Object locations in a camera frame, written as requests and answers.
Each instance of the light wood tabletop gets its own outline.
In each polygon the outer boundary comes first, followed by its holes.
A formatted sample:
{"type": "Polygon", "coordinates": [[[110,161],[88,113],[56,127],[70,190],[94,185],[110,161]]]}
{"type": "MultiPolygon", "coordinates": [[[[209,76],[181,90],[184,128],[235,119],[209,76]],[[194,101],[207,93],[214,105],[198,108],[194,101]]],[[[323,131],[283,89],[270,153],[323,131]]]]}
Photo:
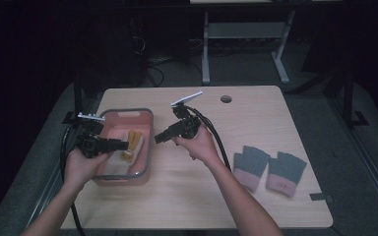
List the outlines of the light wood tabletop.
{"type": "MultiPolygon", "coordinates": [[[[252,195],[281,228],[325,228],[333,218],[321,193],[311,163],[278,87],[113,88],[105,92],[97,114],[108,109],[149,108],[154,113],[154,135],[178,119],[170,102],[201,90],[187,103],[214,124],[231,167],[243,146],[261,149],[271,157],[291,153],[308,164],[293,198],[266,189],[268,166],[252,195]],[[221,102],[223,95],[231,103],[221,102]]],[[[234,221],[209,169],[192,160],[174,142],[152,142],[151,175],[141,186],[100,186],[90,181],[75,204],[84,228],[108,229],[228,229],[234,221]]],[[[75,228],[71,213],[62,228],[75,228]]]]}

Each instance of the wrist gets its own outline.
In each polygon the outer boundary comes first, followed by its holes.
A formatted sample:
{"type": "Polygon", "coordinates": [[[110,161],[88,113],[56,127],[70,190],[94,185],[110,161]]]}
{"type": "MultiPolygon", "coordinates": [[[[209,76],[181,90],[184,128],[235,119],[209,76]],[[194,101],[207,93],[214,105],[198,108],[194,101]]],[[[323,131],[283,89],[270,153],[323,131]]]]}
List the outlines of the wrist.
{"type": "Polygon", "coordinates": [[[204,161],[204,164],[210,169],[213,170],[214,168],[217,168],[221,165],[223,165],[223,162],[220,160],[219,156],[216,156],[214,158],[210,158],[207,161],[204,161]]]}
{"type": "Polygon", "coordinates": [[[83,190],[85,186],[75,186],[75,185],[70,185],[67,183],[64,183],[63,186],[61,187],[60,192],[63,192],[69,196],[75,197],[79,195],[79,193],[83,190]]]}

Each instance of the plastic container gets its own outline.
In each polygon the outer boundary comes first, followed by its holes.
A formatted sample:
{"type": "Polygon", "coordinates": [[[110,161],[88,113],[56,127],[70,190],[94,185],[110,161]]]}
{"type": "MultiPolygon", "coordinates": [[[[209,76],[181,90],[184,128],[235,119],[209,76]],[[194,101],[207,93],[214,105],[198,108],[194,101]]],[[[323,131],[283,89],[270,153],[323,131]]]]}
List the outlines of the plastic container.
{"type": "Polygon", "coordinates": [[[141,132],[144,137],[141,149],[130,165],[121,160],[120,153],[116,151],[103,163],[94,176],[99,185],[143,185],[150,177],[150,156],[153,136],[154,115],[150,109],[111,109],[100,114],[105,117],[102,121],[103,130],[101,138],[123,140],[125,133],[130,130],[141,132]]]}

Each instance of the hand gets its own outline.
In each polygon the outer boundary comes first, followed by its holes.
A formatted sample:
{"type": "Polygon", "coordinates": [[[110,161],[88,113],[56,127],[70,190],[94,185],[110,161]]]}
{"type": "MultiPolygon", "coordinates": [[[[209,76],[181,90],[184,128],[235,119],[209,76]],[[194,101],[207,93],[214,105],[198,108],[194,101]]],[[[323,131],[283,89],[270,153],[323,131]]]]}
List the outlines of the hand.
{"type": "Polygon", "coordinates": [[[217,160],[220,160],[213,135],[208,131],[207,126],[203,122],[201,122],[198,133],[193,139],[187,140],[181,137],[173,137],[171,139],[177,145],[186,148],[192,159],[200,159],[208,167],[216,163],[217,160]]]}
{"type": "Polygon", "coordinates": [[[102,153],[93,158],[86,158],[82,152],[75,147],[67,156],[64,171],[64,184],[80,192],[85,184],[94,177],[97,168],[111,156],[112,153],[102,153]]]}

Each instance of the gray cloth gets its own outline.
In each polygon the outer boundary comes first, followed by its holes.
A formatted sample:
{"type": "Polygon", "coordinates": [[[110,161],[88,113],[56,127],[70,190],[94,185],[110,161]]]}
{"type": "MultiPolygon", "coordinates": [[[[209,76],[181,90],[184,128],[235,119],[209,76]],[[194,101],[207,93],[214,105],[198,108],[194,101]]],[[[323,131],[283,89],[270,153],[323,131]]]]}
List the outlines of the gray cloth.
{"type": "Polygon", "coordinates": [[[279,175],[297,184],[306,164],[305,161],[292,154],[279,151],[278,158],[269,160],[269,173],[279,175]]]}
{"type": "Polygon", "coordinates": [[[265,171],[270,156],[255,147],[244,146],[243,153],[234,155],[234,169],[238,168],[250,174],[261,177],[265,171]]]}

